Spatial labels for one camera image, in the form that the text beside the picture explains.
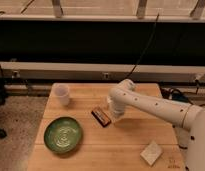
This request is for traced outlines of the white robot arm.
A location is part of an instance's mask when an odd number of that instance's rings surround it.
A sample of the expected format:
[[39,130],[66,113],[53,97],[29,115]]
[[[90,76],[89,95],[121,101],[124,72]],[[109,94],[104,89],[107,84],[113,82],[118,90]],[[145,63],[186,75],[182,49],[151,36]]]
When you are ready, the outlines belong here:
[[189,131],[186,171],[205,171],[205,107],[137,93],[130,79],[113,86],[109,98],[114,118],[120,118],[125,108],[132,106]]

